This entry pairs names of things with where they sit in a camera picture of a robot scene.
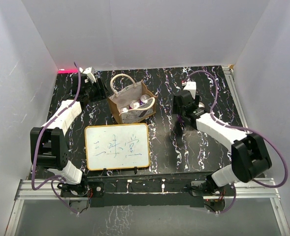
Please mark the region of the printed canvas tote bag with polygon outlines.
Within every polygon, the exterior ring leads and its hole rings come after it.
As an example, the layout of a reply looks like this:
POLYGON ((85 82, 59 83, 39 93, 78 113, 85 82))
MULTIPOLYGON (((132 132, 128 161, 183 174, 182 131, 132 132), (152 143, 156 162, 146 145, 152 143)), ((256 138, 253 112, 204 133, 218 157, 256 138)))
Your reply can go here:
POLYGON ((148 90, 143 81, 135 82, 127 74, 117 74, 111 78, 110 88, 113 94, 107 98, 107 102, 118 124, 139 123, 156 113, 157 97, 148 90), (119 77, 128 78, 131 85, 117 91, 114 82, 119 77))

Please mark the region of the purple fanta can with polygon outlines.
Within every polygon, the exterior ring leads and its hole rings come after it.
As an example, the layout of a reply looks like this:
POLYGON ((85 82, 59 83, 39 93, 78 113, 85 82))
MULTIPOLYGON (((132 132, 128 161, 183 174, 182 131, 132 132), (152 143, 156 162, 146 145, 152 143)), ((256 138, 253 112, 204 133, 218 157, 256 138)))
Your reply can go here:
POLYGON ((147 94, 142 95, 139 99, 140 104, 143 105, 143 104, 147 103, 150 98, 151 97, 147 94))
POLYGON ((129 109, 137 109, 140 107, 140 102, 137 100, 133 100, 129 104, 129 109))

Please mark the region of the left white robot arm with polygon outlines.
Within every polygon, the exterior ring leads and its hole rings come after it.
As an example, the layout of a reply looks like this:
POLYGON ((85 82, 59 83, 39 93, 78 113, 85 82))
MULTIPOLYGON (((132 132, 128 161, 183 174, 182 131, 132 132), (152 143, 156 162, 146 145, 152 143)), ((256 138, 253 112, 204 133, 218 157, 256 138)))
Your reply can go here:
POLYGON ((70 152, 65 138, 68 129, 86 106, 106 98, 107 88, 102 79, 96 78, 91 68, 79 71, 72 77, 73 84, 52 117, 41 127, 30 132, 32 181, 37 167, 52 172, 49 180, 59 179, 72 184, 72 191, 78 196, 88 193, 89 184, 82 180, 83 172, 69 160, 70 152))

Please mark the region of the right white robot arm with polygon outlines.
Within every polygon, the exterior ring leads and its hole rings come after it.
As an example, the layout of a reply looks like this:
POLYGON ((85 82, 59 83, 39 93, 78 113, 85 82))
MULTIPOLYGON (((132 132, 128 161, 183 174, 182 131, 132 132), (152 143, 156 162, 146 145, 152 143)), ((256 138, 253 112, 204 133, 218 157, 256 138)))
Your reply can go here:
POLYGON ((197 131, 214 138, 231 153, 231 164, 216 170, 194 191, 218 195, 228 184, 247 183, 268 170, 272 162, 262 136, 233 129, 228 124, 213 118, 211 113, 199 107, 199 96, 183 90, 173 97, 173 111, 179 123, 189 125, 197 131))

